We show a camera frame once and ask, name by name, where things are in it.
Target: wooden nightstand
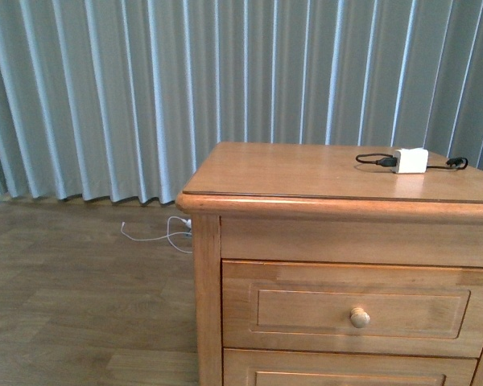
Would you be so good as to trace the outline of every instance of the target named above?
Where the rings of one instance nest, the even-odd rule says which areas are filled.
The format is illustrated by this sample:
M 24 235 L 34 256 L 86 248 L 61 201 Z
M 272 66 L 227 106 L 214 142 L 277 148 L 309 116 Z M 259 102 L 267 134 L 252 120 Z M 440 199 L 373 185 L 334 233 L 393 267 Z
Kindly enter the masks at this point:
M 221 143 L 184 188 L 201 386 L 483 386 L 483 171 L 371 152 Z

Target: white cable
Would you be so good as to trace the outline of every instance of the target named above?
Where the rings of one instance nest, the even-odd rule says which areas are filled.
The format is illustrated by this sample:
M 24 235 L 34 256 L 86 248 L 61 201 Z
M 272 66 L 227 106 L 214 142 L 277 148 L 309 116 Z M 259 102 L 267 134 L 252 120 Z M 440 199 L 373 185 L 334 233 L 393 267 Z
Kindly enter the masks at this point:
M 175 245 L 173 243 L 173 241 L 171 240 L 170 237 L 172 236 L 175 236 L 175 235 L 187 235 L 187 236 L 191 236 L 192 233 L 191 232 L 173 232 L 173 233 L 170 233 L 170 221 L 172 219 L 178 219 L 178 220 L 181 220 L 183 223 L 185 223 L 186 225 L 190 224 L 190 220 L 186 220 L 186 219 L 181 219 L 180 217 L 177 217 L 177 216 L 170 216 L 168 217 L 168 220 L 167 220 L 167 234 L 165 236 L 161 236 L 161 237 L 156 237 L 156 238 L 153 238 L 153 239 L 136 239 L 130 235 L 128 235 L 124 230 L 123 228 L 125 227 L 126 223 L 125 221 L 122 222 L 122 227 L 120 228 L 120 233 L 127 237 L 128 239 L 132 240 L 132 241 L 157 241 L 157 240 L 162 240 L 162 239 L 167 239 L 168 240 L 168 243 L 170 243 L 170 245 L 172 247 L 174 247 L 175 249 L 177 249 L 179 252 L 182 252 L 182 253 L 192 253 L 192 251 L 185 251 L 181 248 L 179 248 L 177 245 Z

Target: laminate floor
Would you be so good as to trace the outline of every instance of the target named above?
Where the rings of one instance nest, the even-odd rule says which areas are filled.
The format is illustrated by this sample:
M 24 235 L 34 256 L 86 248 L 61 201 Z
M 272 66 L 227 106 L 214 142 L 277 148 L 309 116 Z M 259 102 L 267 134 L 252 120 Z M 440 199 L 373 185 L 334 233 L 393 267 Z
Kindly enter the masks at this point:
M 164 235 L 173 215 L 0 203 L 0 386 L 197 385 L 192 255 L 120 233 Z

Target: drawer knob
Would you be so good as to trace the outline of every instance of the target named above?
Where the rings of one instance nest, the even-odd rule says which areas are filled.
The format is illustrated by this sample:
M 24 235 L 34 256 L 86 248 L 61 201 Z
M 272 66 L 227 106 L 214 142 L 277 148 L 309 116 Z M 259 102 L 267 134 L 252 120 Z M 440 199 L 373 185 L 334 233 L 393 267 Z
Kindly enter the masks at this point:
M 351 310 L 351 323 L 356 328 L 363 328 L 370 323 L 370 316 L 360 307 Z

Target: gray curtain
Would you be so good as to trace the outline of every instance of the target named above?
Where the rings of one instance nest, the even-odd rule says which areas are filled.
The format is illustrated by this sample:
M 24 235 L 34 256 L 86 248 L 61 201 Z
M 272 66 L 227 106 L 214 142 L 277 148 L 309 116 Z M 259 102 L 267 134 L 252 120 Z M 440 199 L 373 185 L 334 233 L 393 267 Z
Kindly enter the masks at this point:
M 166 203 L 219 141 L 483 169 L 483 0 L 0 0 L 0 193 Z

